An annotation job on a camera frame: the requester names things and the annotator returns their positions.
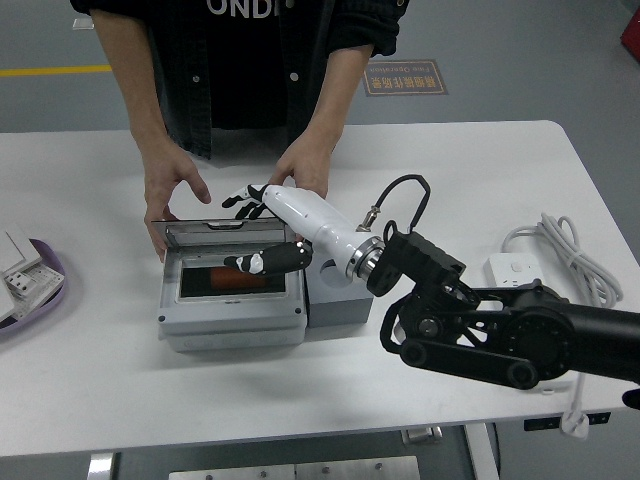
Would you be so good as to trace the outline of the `person's right hand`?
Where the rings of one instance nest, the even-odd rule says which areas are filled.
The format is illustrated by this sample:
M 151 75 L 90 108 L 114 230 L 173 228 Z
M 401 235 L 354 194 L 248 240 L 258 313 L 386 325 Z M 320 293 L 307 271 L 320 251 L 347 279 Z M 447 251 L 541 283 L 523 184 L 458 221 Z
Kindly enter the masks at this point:
M 203 204 L 211 202 L 211 194 L 193 160 L 171 140 L 140 143 L 139 150 L 144 169 L 144 224 L 154 250 L 163 262 L 166 243 L 153 224 L 177 219 L 170 210 L 175 188 L 186 182 L 195 197 Z

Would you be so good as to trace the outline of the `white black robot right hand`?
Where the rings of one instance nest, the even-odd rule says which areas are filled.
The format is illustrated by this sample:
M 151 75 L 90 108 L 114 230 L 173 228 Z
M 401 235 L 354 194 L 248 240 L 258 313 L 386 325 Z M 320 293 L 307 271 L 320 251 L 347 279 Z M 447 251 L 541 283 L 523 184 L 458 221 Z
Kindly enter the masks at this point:
M 366 279 L 372 268 L 367 262 L 380 255 L 379 237 L 360 232 L 353 222 L 317 193 L 281 185 L 247 185 L 222 202 L 224 208 L 241 203 L 238 219 L 255 219 L 268 210 L 291 230 L 324 251 L 349 280 Z

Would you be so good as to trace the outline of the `person's left hand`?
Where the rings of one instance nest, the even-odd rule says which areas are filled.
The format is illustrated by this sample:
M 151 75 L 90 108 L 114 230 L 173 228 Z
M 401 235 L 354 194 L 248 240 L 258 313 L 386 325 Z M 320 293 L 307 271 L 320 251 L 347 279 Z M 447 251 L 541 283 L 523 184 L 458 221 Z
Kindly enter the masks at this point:
M 278 159 L 269 184 L 283 185 L 291 179 L 296 188 L 315 192 L 325 198 L 334 148 L 333 142 L 319 134 L 303 133 Z

